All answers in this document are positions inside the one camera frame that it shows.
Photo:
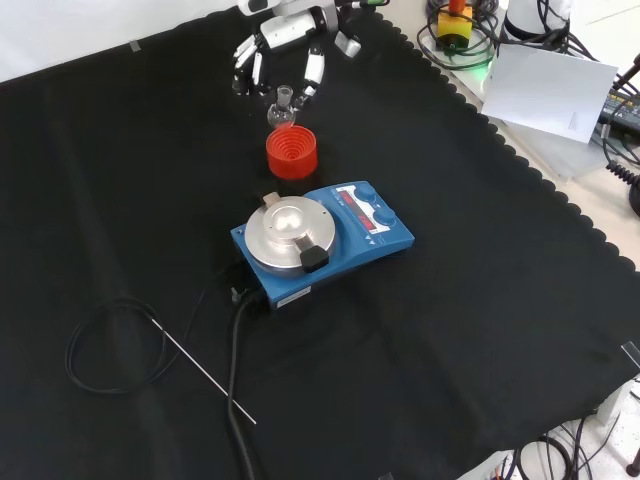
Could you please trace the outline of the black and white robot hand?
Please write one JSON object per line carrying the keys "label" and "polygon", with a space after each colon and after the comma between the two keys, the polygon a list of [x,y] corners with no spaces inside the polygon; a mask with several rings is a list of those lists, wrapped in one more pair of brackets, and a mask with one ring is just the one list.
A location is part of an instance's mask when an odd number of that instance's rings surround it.
{"label": "black and white robot hand", "polygon": [[374,9],[369,1],[239,1],[239,11],[249,17],[270,11],[273,16],[261,23],[233,54],[232,88],[239,95],[271,90],[267,74],[270,56],[296,45],[308,47],[301,92],[292,100],[294,111],[303,109],[316,95],[325,68],[319,38],[331,35],[344,56],[353,59],[361,50],[359,38],[351,32],[351,16],[358,10]]}

